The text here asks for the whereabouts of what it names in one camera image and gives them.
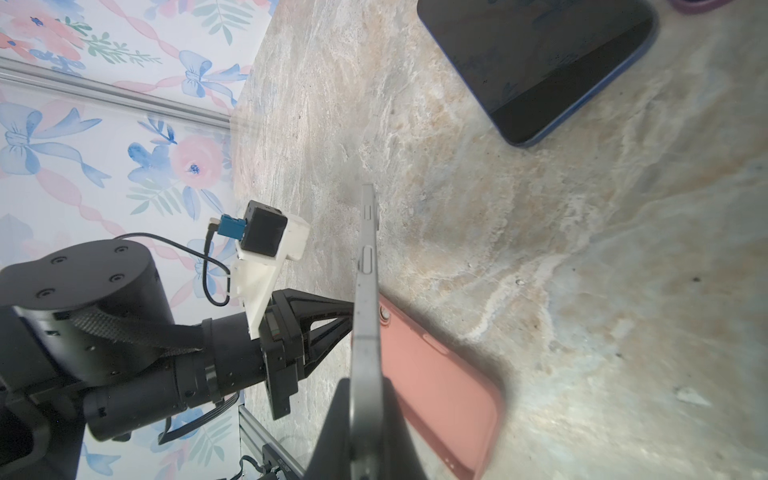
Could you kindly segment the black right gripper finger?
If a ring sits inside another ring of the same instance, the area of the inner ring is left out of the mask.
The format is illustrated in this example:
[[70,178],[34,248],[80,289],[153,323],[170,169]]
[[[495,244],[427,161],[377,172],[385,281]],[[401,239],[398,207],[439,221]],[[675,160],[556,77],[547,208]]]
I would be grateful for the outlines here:
[[[351,479],[349,390],[349,379],[340,380],[306,469],[305,479]],[[392,382],[388,378],[384,378],[384,408],[382,478],[426,479]]]

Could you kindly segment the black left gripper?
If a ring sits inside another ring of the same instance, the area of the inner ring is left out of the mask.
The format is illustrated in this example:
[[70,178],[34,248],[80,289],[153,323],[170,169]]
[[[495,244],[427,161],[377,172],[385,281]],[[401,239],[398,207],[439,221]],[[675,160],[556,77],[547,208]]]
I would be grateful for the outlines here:
[[[299,380],[308,378],[352,331],[354,304],[295,289],[272,294],[259,324],[265,385],[274,420],[287,416]],[[334,319],[317,328],[317,321]]]

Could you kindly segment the silver edged phone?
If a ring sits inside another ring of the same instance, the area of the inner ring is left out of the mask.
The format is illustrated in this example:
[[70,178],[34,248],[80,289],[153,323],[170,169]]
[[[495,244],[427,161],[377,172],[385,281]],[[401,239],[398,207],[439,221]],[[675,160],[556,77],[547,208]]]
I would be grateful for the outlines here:
[[375,187],[362,186],[350,372],[350,469],[353,479],[381,477],[384,420]]

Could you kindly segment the pink phone case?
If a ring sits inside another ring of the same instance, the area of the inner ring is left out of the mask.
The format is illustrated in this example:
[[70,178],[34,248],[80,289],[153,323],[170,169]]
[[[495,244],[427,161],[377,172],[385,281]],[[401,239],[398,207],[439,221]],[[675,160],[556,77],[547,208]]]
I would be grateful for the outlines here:
[[505,412],[499,388],[385,297],[379,315],[383,374],[403,415],[456,478],[481,478]]

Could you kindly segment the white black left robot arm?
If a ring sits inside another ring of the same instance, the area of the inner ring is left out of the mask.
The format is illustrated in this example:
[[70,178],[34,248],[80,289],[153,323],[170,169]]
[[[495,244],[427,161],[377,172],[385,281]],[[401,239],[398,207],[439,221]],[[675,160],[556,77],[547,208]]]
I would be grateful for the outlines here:
[[175,323],[150,251],[78,244],[1,272],[1,475],[73,479],[85,434],[126,441],[163,422],[160,443],[218,417],[265,383],[273,414],[352,327],[351,303],[274,292],[247,317]]

